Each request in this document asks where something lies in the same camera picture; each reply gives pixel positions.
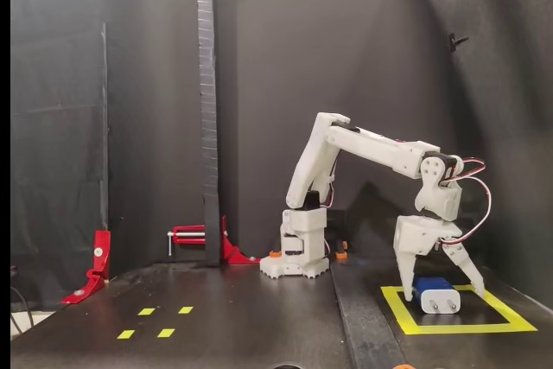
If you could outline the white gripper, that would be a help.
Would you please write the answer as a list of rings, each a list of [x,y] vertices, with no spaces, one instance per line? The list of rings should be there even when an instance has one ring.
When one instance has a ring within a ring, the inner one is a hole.
[[[404,298],[413,298],[416,255],[427,255],[439,239],[457,239],[461,229],[453,222],[424,216],[399,216],[394,233],[394,252]],[[465,274],[478,296],[486,293],[483,276],[462,243],[442,244],[448,258]]]

